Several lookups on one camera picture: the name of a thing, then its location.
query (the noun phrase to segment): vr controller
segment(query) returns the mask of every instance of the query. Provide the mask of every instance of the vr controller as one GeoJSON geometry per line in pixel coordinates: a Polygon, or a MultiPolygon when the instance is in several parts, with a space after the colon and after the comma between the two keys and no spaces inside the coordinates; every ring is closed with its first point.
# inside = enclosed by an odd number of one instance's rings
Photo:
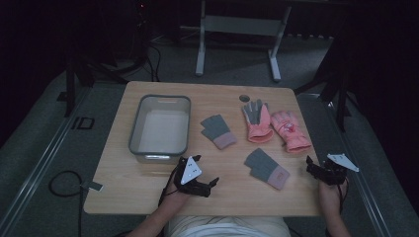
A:
{"type": "MultiPolygon", "coordinates": [[[[199,161],[201,159],[201,155],[197,155],[191,158],[193,158],[194,161],[199,161]]],[[[184,158],[181,156],[179,159],[178,166],[176,167],[177,172],[173,180],[173,183],[178,188],[179,192],[182,192],[188,195],[201,196],[201,197],[208,198],[210,196],[210,189],[216,185],[219,178],[215,178],[214,180],[209,182],[209,184],[200,183],[197,181],[196,178],[185,183],[183,179],[184,179],[184,173],[188,172],[187,164],[188,164],[188,158],[184,158]]]]}
{"type": "Polygon", "coordinates": [[[306,171],[315,179],[321,180],[329,186],[342,185],[346,180],[347,168],[336,164],[330,159],[324,162],[323,167],[315,165],[309,156],[307,156],[305,161],[307,163],[306,171]]]}

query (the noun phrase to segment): rectangular tray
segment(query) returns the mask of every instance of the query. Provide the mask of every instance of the rectangular tray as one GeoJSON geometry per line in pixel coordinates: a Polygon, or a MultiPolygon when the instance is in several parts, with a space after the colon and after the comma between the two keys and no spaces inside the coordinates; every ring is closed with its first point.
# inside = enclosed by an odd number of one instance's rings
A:
{"type": "Polygon", "coordinates": [[[141,98],[129,141],[139,162],[169,163],[188,149],[191,100],[185,96],[141,98]]]}

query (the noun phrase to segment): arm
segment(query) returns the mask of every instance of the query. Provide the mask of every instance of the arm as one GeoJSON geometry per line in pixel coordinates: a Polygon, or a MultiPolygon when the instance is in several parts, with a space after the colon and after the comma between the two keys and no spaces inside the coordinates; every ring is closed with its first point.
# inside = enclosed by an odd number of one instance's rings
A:
{"type": "MultiPolygon", "coordinates": [[[[176,190],[172,179],[166,194],[170,194],[176,190]]],[[[166,196],[160,206],[126,237],[156,237],[166,223],[182,209],[188,199],[189,195],[180,192],[166,196]]]]}
{"type": "MultiPolygon", "coordinates": [[[[343,197],[346,195],[347,186],[347,181],[341,186],[343,197]]],[[[322,181],[319,181],[318,190],[320,208],[326,220],[327,230],[330,235],[333,237],[351,236],[340,214],[340,194],[337,186],[328,186],[322,181]]]]}

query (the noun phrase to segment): metal bar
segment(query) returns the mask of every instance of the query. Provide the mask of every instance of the metal bar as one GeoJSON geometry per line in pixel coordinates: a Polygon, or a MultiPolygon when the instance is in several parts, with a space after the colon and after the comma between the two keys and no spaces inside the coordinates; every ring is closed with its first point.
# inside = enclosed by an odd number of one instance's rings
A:
{"type": "Polygon", "coordinates": [[[206,31],[274,37],[279,20],[206,16],[206,31]]]}
{"type": "Polygon", "coordinates": [[[6,214],[3,216],[0,222],[0,236],[6,237],[11,234],[13,228],[18,223],[22,213],[24,212],[26,206],[37,190],[45,172],[47,171],[50,163],[53,161],[56,152],[61,146],[62,141],[64,140],[67,131],[70,129],[71,125],[75,120],[75,114],[80,108],[83,101],[86,99],[87,95],[90,93],[90,88],[82,88],[78,102],[72,113],[68,118],[64,118],[64,121],[61,123],[58,131],[52,138],[45,152],[43,153],[40,161],[37,166],[24,181],[22,187],[18,191],[18,194],[15,196],[12,204],[6,211],[6,214]]]}
{"type": "Polygon", "coordinates": [[[284,31],[286,29],[287,21],[290,16],[292,7],[287,7],[284,12],[283,18],[279,24],[277,24],[277,39],[275,41],[274,47],[268,50],[269,62],[271,64],[272,78],[274,81],[281,80],[280,66],[278,65],[277,53],[280,48],[281,40],[284,36],[284,31]]]}
{"type": "MultiPolygon", "coordinates": [[[[351,142],[349,141],[345,132],[341,132],[340,127],[338,126],[336,119],[334,118],[334,110],[331,110],[326,104],[325,107],[326,110],[329,112],[327,114],[328,118],[331,121],[331,124],[334,125],[336,130],[339,130],[342,144],[345,147],[345,154],[347,154],[348,157],[350,157],[355,164],[359,164],[358,157],[354,154],[354,152],[352,152],[353,148],[351,147],[351,142]]],[[[387,224],[385,223],[385,220],[381,215],[381,212],[376,202],[376,198],[374,197],[373,192],[370,190],[370,187],[367,184],[363,172],[360,171],[356,175],[352,175],[350,173],[349,176],[351,178],[351,181],[354,182],[357,188],[360,190],[361,198],[363,199],[364,206],[366,207],[366,210],[370,216],[370,220],[372,221],[372,224],[376,230],[377,236],[390,237],[391,234],[388,230],[387,224]]]]}

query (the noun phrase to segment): table leg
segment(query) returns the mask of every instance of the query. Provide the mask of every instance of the table leg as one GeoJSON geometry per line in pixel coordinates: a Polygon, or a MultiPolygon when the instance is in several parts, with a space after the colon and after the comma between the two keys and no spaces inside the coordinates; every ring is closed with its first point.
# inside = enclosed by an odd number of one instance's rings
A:
{"type": "Polygon", "coordinates": [[[75,105],[75,86],[74,86],[74,58],[71,53],[67,53],[67,65],[66,65],[66,102],[67,108],[65,111],[65,117],[68,118],[74,109],[75,105]]]}
{"type": "Polygon", "coordinates": [[[198,49],[197,76],[204,75],[204,64],[206,60],[206,1],[201,1],[201,28],[200,28],[200,48],[198,49]]]}
{"type": "Polygon", "coordinates": [[[277,40],[275,41],[275,45],[272,49],[268,50],[269,61],[271,63],[272,76],[275,81],[281,80],[280,68],[278,66],[278,61],[277,61],[277,53],[278,53],[278,48],[280,47],[280,44],[281,44],[281,40],[284,36],[284,30],[287,25],[287,20],[290,16],[291,8],[292,7],[287,7],[284,13],[283,19],[278,28],[277,40]]]}

